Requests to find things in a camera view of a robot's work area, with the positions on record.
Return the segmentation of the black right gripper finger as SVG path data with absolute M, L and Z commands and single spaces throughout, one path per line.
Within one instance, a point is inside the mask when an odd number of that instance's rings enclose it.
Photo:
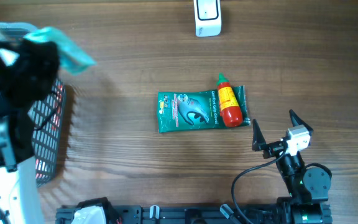
M 293 127 L 303 125 L 309 132 L 309 134 L 313 134 L 313 128 L 304 122 L 293 110 L 289 110 L 290 119 Z
M 253 127 L 253 140 L 252 140 L 252 150 L 253 151 L 261 151 L 265 148 L 266 141 L 264 139 L 264 135 L 260 130 L 260 126 L 256 119 L 252 120 Z

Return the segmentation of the white teal wipes packet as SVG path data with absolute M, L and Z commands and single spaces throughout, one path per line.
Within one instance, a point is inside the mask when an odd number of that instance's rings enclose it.
M 56 44 L 60 66 L 72 75 L 83 73 L 96 65 L 95 60 L 60 29 L 44 27 L 26 34 L 24 38 L 36 44 Z

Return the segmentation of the red sauce bottle green cap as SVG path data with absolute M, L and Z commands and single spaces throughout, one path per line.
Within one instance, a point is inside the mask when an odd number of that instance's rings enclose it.
M 220 115 L 227 128 L 240 126 L 243 122 L 242 111 L 229 80 L 220 73 L 218 75 L 218 98 Z

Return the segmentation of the green 3M gloves packet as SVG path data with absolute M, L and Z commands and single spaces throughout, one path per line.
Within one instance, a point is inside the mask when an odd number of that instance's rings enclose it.
M 159 92 L 157 122 L 160 133 L 201 129 L 225 129 L 218 91 Z

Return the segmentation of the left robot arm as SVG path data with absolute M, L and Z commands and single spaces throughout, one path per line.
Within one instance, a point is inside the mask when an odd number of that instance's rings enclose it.
M 28 115 L 52 92 L 60 60 L 53 42 L 0 40 L 0 223 L 43 223 Z

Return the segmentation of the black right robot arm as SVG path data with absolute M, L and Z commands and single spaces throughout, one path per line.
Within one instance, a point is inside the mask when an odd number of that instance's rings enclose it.
M 310 146 L 313 128 L 293 110 L 289 111 L 292 127 L 280 140 L 267 143 L 256 119 L 253 125 L 253 151 L 262 151 L 263 158 L 274 158 L 288 193 L 295 204 L 328 201 L 332 172 L 318 163 L 306 165 L 301 151 Z

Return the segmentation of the white barcode scanner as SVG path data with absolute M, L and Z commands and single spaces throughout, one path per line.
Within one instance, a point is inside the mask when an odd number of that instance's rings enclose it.
M 214 37 L 221 33 L 222 14 L 220 0 L 194 0 L 195 34 Z

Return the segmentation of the grey black plastic basket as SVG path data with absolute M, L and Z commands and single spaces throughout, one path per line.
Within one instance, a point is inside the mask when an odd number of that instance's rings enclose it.
M 0 40 L 18 42 L 37 29 L 25 22 L 0 22 Z M 50 182 L 56 174 L 65 103 L 65 86 L 57 78 L 52 92 L 44 100 L 36 101 L 28 112 L 37 128 L 32 134 L 32 147 L 35 151 L 35 179 L 38 187 Z

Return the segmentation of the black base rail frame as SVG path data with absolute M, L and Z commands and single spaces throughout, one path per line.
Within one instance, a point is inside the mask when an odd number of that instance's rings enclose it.
M 101 223 L 244 223 L 243 213 L 251 223 L 323 223 L 333 222 L 328 204 L 290 205 L 285 198 L 277 203 L 255 204 L 241 207 L 240 211 L 226 204 L 220 207 L 141 207 L 112 205 L 106 198 L 80 202 L 74 206 L 62 206 L 55 215 L 56 223 L 70 224 L 75 213 L 82 208 L 100 208 L 105 218 Z

